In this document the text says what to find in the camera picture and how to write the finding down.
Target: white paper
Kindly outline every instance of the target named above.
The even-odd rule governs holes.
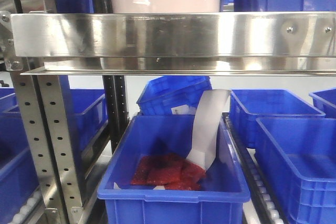
[[[203,92],[199,101],[192,137],[192,149],[187,159],[208,170],[216,157],[217,130],[230,90]]]

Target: screw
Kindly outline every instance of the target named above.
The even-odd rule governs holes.
[[[20,62],[18,60],[13,61],[12,69],[16,70],[20,66]]]
[[[292,28],[292,27],[287,27],[286,31],[287,31],[289,34],[291,34],[291,33],[293,33],[294,28]]]
[[[7,17],[5,14],[3,14],[1,16],[1,19],[4,21],[4,22],[8,22],[9,21],[9,17]]]

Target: metal shelving unit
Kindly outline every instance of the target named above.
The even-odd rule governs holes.
[[[96,0],[105,14],[55,10],[54,0],[0,0],[1,52],[39,178],[42,223],[106,221],[96,189],[110,158],[101,153],[109,139],[116,148],[128,124],[123,75],[336,75],[333,12],[116,15],[106,14],[107,0]],[[68,74],[104,76],[108,127],[82,155]]]

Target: stainless steel shelf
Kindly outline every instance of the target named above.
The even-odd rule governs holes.
[[[336,74],[336,13],[14,14],[27,74]]]

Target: red food packet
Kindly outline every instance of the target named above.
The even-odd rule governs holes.
[[[189,191],[199,191],[201,186],[191,179],[186,179],[183,181],[169,183],[164,186],[166,190],[189,190]]]
[[[147,185],[147,177],[150,170],[154,167],[154,164],[156,164],[155,160],[156,156],[142,157],[131,181],[131,185]]]
[[[181,179],[181,170],[184,159],[169,153],[158,157],[156,165],[148,174],[147,184],[162,186]]]
[[[197,183],[201,178],[205,177],[205,170],[203,168],[187,160],[184,161],[181,172],[181,180],[190,179],[194,183]]]

